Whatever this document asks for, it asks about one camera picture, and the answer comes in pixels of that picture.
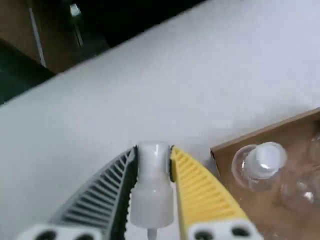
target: white tabletop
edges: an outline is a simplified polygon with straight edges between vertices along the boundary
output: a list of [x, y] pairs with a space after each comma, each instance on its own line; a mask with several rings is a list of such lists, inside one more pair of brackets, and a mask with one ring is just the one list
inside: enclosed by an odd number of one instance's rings
[[[319, 92], [319, 0], [205, 2], [0, 108], [0, 239], [138, 141], [208, 165], [211, 146], [316, 108]], [[178, 238], [175, 215], [158, 239]]]

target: plastic bottle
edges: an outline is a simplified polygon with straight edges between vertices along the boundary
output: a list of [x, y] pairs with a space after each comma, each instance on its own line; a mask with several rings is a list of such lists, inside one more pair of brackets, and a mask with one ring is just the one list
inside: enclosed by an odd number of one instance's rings
[[263, 235], [264, 240], [293, 240], [292, 234], [289, 231], [279, 229], [276, 225], [258, 224], [261, 229], [260, 233]]
[[314, 190], [314, 196], [320, 200], [320, 162], [306, 161], [302, 166], [302, 177]]
[[265, 142], [239, 149], [231, 164], [236, 182], [251, 191], [271, 188], [280, 177], [279, 170], [287, 161], [285, 149], [278, 143]]
[[316, 200], [316, 189], [308, 179], [291, 179], [281, 185], [280, 198], [287, 208], [308, 214]]
[[320, 133], [317, 133], [310, 142], [309, 156], [311, 161], [320, 163]]

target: cardboard box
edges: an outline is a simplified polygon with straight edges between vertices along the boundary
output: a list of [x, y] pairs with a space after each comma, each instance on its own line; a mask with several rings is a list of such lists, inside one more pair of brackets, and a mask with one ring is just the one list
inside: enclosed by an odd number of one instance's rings
[[0, 39], [40, 63], [29, 12], [31, 5], [46, 67], [61, 73], [74, 66], [75, 37], [61, 16], [57, 1], [0, 0]]
[[284, 170], [291, 172], [292, 176], [300, 176], [308, 171], [306, 163], [310, 160], [309, 146], [316, 133], [320, 133], [320, 108], [211, 148], [222, 183], [260, 231], [268, 226], [292, 239], [319, 239], [320, 203], [315, 205], [310, 214], [301, 214], [288, 209], [280, 200], [281, 182], [275, 184], [271, 190], [263, 192], [251, 192], [240, 187], [231, 173], [231, 162], [235, 153], [249, 144], [269, 141], [279, 143], [288, 154]]

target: white bottle cap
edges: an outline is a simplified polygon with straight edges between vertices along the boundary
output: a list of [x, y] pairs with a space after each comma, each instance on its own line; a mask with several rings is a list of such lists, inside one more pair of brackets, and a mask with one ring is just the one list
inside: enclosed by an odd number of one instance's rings
[[250, 151], [244, 168], [253, 178], [269, 179], [285, 165], [287, 158], [286, 150], [280, 144], [269, 141]]

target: cardboard tray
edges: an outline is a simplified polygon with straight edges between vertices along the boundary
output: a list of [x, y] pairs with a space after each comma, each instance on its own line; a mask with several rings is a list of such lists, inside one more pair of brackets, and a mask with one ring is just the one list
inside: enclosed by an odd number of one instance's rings
[[318, 132], [320, 132], [320, 108], [211, 148], [211, 155], [215, 159], [222, 183], [260, 231], [271, 228], [289, 236], [288, 240], [318, 240], [320, 206], [315, 205], [310, 214], [301, 214], [288, 209], [280, 201], [281, 183], [263, 192], [251, 192], [240, 187], [231, 173], [231, 162], [235, 153], [249, 144], [269, 141], [279, 143], [288, 154], [285, 171], [290, 171], [292, 176], [298, 176], [308, 171], [308, 165], [305, 163], [310, 160], [310, 142]]

